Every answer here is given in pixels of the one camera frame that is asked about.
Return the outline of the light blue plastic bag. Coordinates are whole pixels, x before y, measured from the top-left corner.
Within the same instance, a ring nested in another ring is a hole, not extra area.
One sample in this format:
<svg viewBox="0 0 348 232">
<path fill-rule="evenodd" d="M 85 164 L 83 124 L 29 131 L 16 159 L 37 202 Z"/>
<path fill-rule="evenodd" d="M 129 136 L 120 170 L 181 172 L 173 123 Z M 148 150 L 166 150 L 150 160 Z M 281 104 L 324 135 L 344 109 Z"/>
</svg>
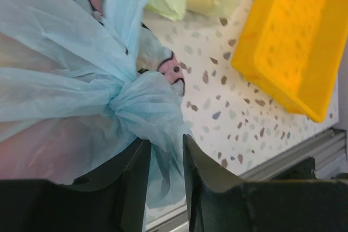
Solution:
<svg viewBox="0 0 348 232">
<path fill-rule="evenodd" d="M 142 138 L 152 144 L 146 205 L 183 200 L 185 81 L 143 24 L 148 1 L 1 0 L 7 176 L 67 184 Z"/>
</svg>

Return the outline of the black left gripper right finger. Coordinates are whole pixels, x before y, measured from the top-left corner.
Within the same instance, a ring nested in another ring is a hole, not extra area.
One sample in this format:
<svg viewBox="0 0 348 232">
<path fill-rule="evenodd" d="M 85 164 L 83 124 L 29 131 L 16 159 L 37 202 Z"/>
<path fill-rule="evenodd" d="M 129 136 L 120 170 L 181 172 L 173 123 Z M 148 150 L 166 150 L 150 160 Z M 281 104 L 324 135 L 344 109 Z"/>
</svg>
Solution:
<svg viewBox="0 0 348 232">
<path fill-rule="evenodd" d="M 248 181 L 183 136 L 190 231 L 347 231 L 347 174 Z"/>
</svg>

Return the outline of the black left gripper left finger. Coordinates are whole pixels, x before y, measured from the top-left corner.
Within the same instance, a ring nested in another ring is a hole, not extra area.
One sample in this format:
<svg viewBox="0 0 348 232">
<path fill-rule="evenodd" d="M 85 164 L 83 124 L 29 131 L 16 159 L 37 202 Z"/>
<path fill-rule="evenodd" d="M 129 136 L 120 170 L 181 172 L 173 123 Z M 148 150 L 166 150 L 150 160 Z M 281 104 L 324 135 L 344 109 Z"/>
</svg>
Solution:
<svg viewBox="0 0 348 232">
<path fill-rule="evenodd" d="M 136 139 L 71 185 L 1 181 L 1 231 L 144 231 L 151 144 Z"/>
</svg>

